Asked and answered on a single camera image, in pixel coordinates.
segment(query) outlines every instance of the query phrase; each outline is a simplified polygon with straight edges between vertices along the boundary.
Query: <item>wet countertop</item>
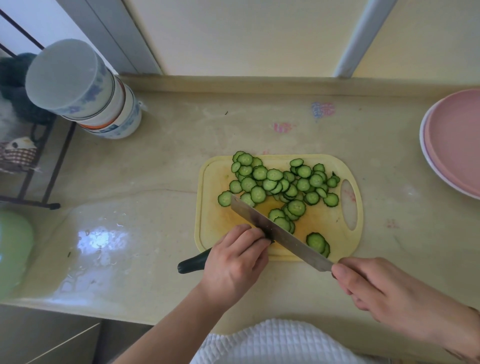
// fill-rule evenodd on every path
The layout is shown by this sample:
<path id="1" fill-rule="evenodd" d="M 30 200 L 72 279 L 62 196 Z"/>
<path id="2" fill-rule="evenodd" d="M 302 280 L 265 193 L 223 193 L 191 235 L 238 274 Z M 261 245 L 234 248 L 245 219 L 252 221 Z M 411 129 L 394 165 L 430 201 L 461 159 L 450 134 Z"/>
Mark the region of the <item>wet countertop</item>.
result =
<path id="1" fill-rule="evenodd" d="M 147 111 L 123 140 L 77 130 L 50 201 L 23 209 L 37 244 L 9 304 L 155 324 L 199 281 L 177 273 L 194 243 L 198 172 L 209 158 L 330 154 L 359 185 L 365 224 L 355 256 L 382 256 L 480 307 L 480 201 L 428 167 L 418 141 L 436 99 L 137 93 Z M 322 113 L 312 103 L 322 105 Z M 59 120 L 58 127 L 68 127 Z M 231 333 L 271 317 L 310 322 L 354 350 L 450 362 L 359 311 L 328 273 L 270 262 L 215 327 Z"/>

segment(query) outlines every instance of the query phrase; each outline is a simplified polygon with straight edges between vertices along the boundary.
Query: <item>knife blade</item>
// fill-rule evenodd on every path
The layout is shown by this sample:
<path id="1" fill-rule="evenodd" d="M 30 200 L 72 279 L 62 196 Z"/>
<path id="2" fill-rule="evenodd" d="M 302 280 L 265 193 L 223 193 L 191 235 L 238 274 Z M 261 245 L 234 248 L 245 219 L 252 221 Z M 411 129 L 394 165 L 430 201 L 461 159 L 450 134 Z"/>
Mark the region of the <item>knife blade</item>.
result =
<path id="1" fill-rule="evenodd" d="M 316 270 L 320 272 L 332 271 L 333 263 L 331 261 L 233 194 L 230 207 L 245 220 L 262 229 L 267 238 L 275 240 Z"/>

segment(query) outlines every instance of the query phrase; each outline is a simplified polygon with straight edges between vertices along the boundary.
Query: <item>plate stack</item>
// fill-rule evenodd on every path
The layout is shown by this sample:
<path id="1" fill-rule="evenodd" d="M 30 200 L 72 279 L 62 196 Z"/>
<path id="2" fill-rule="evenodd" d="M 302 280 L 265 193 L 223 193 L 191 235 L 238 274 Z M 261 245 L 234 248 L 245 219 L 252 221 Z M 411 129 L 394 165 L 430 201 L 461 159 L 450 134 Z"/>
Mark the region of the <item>plate stack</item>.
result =
<path id="1" fill-rule="evenodd" d="M 442 180 L 480 200 L 480 89 L 451 94 L 433 105 L 420 126 L 420 146 Z"/>
<path id="2" fill-rule="evenodd" d="M 28 69 L 25 88 L 38 107 L 102 138 L 124 138 L 142 119 L 132 90 L 78 39 L 64 39 L 41 51 Z"/>

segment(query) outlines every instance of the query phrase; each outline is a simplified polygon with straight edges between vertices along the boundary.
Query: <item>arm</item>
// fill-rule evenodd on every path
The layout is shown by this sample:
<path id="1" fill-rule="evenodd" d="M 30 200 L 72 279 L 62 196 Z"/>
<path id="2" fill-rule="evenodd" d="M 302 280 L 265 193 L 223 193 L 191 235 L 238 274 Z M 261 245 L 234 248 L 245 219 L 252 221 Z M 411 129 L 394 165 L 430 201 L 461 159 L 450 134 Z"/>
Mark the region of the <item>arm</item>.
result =
<path id="1" fill-rule="evenodd" d="M 234 227 L 212 248 L 200 283 L 114 364 L 189 363 L 222 315 L 257 281 L 269 245 L 260 229 Z"/>
<path id="2" fill-rule="evenodd" d="M 480 315 L 464 304 L 382 258 L 343 258 L 332 275 L 376 321 L 480 363 Z"/>

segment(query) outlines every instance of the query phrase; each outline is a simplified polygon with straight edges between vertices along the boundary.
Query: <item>cutting board handle hole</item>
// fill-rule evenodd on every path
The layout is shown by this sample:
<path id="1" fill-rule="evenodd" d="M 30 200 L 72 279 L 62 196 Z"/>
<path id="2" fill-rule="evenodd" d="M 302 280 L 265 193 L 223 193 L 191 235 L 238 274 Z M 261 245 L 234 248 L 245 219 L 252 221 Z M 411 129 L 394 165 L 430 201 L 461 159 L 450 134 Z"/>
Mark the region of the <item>cutting board handle hole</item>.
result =
<path id="1" fill-rule="evenodd" d="M 349 181 L 343 180 L 340 186 L 340 202 L 342 204 L 343 219 L 350 230 L 357 226 L 357 198 Z"/>

